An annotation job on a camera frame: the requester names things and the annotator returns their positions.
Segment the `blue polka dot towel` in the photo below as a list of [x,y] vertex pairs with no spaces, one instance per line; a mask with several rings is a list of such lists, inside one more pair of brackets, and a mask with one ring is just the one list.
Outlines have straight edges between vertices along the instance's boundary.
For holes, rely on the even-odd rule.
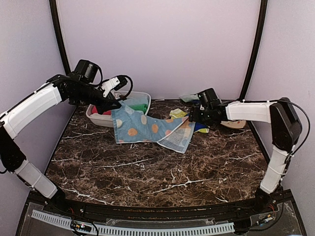
[[116,143],[157,143],[178,153],[186,152],[195,127],[188,116],[157,119],[133,110],[124,102],[121,105],[111,112]]

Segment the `orange bunny towel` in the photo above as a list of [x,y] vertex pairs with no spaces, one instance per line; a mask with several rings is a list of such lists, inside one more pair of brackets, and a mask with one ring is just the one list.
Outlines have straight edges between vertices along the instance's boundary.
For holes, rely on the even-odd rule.
[[116,100],[120,99],[122,96],[120,92],[112,91],[111,93],[113,94]]

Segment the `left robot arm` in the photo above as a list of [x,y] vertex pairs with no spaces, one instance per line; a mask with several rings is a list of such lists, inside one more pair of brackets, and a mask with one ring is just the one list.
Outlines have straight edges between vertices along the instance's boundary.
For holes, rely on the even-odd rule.
[[124,87],[127,84],[126,77],[119,75],[94,84],[99,72],[101,69],[98,65],[81,59],[72,72],[50,78],[0,116],[0,160],[5,170],[50,199],[51,208],[58,214],[69,211],[69,202],[62,198],[63,191],[26,158],[14,140],[33,120],[66,100],[74,105],[94,105],[99,114],[119,108],[121,105],[111,91]]

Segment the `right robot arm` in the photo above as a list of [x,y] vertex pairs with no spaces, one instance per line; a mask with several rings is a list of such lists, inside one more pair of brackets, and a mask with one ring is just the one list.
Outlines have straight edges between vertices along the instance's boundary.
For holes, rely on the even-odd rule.
[[308,139],[311,125],[303,141],[299,138],[303,131],[302,122],[297,114],[306,112],[287,97],[274,100],[221,101],[213,88],[206,89],[190,100],[193,107],[189,112],[189,121],[213,126],[223,121],[251,121],[267,123],[271,127],[272,156],[259,190],[272,194],[286,175],[291,158]]

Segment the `pink rolled towel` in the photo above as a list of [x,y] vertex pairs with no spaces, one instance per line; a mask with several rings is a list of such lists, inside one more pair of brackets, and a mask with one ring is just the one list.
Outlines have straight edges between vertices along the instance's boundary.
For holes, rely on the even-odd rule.
[[103,105],[103,106],[93,106],[92,107],[92,115],[98,114],[98,115],[111,115],[111,109],[110,106]]

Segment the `dark blue object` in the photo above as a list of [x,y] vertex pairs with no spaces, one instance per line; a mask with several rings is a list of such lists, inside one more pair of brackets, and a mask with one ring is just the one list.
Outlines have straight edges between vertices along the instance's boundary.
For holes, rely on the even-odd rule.
[[200,132],[200,133],[209,133],[210,129],[208,126],[198,123],[195,123],[195,127],[194,127],[194,133],[196,132]]

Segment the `light blue rolled towel back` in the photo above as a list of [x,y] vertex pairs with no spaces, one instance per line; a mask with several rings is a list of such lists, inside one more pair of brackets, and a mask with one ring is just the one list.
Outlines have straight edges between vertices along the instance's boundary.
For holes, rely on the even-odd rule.
[[135,106],[135,105],[149,105],[150,99],[147,96],[139,96],[139,97],[129,97],[128,99],[124,100],[124,103],[128,106]]

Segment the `grey green crumpled towel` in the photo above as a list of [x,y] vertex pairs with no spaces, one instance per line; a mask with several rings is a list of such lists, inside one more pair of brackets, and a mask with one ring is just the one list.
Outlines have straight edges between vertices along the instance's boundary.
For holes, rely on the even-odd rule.
[[198,96],[196,94],[188,94],[188,95],[182,95],[180,96],[180,99],[186,103],[192,102],[195,100],[199,100]]

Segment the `green patterned small towel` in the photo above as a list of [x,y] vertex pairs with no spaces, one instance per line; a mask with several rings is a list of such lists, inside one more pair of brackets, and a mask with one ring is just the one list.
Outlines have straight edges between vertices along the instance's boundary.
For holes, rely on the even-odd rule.
[[188,115],[187,112],[184,112],[179,108],[171,110],[169,113],[169,116],[171,118],[183,118],[183,117],[186,117],[187,115]]

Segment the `green rolled towel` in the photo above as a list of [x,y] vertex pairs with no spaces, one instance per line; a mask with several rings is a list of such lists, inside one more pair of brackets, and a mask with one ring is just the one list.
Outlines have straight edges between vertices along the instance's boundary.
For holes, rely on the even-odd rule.
[[134,105],[129,105],[129,107],[131,107],[135,111],[141,111],[144,114],[146,113],[146,111],[148,109],[147,104],[134,104]]

